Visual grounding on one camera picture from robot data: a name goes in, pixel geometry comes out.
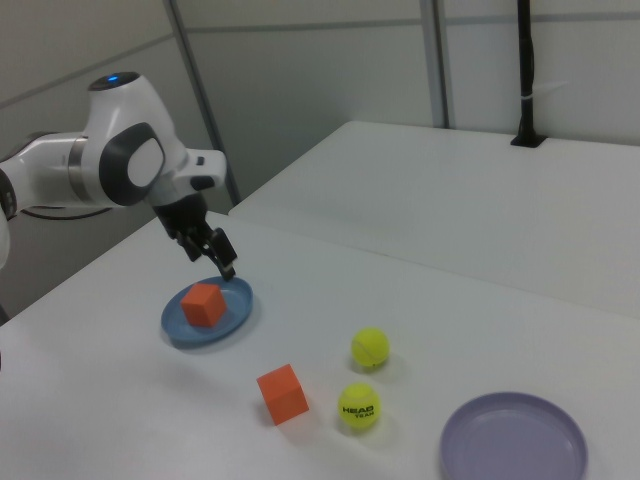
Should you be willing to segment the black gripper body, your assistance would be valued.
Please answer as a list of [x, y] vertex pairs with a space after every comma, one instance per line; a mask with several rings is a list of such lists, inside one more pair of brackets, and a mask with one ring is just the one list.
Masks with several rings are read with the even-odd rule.
[[153, 206], [153, 211], [168, 236], [180, 245], [204, 245], [209, 239], [208, 207], [201, 193], [187, 195], [170, 204]]

